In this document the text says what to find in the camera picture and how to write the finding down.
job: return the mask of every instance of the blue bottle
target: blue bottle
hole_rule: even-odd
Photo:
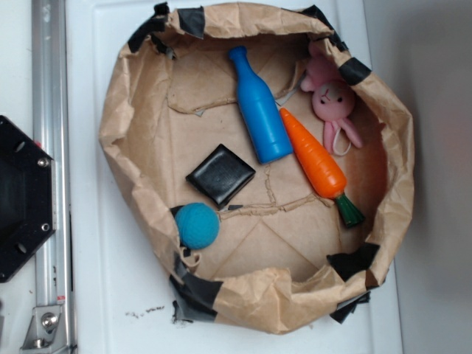
[[[237,71],[237,100],[261,164],[293,153],[271,90],[252,70],[244,46],[229,51]]]

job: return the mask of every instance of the white surface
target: white surface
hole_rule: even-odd
[[[374,70],[415,118],[414,217],[396,259],[404,351],[471,353],[472,2],[365,5]]]
[[[31,1],[0,1],[0,114],[32,136]],[[35,307],[35,258],[0,284],[0,353],[17,353]]]
[[[77,333],[88,353],[383,353],[402,352],[393,269],[343,325],[329,317],[285,336],[207,323],[173,324],[167,275],[139,231],[98,141],[117,53],[153,14],[154,1],[70,1],[67,8],[72,227]],[[197,7],[205,2],[176,2]],[[271,1],[286,6],[286,1]],[[292,3],[292,8],[311,5]],[[320,1],[354,55],[369,63],[361,1]],[[356,21],[349,19],[356,16]],[[161,310],[151,309],[164,307]]]

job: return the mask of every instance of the bottle neck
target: bottle neck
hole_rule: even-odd
[[[249,65],[248,58],[245,55],[236,55],[234,58],[232,58],[232,60],[235,63],[236,72],[239,79],[245,76],[255,75],[251,65]]]

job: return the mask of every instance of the blue ball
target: blue ball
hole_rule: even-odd
[[[183,206],[176,215],[181,242],[189,249],[203,249],[213,243],[220,231],[216,212],[203,203]]]

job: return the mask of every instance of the paper bag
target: paper bag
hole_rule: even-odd
[[[321,141],[323,122],[313,113],[311,94],[297,88],[309,41],[357,94],[350,119],[365,146],[336,157],[348,180],[346,194],[366,216],[352,229],[331,200],[314,192],[293,154],[258,163],[237,106],[228,51],[244,45],[274,96]],[[166,4],[157,5],[119,53],[100,143],[169,272],[180,319],[287,333],[329,313],[336,318],[383,283],[412,217],[412,117],[351,57],[314,6],[294,12],[234,3],[169,13]],[[189,251],[179,242],[171,209],[211,205],[185,176],[219,144],[256,174],[218,211],[216,241]]]

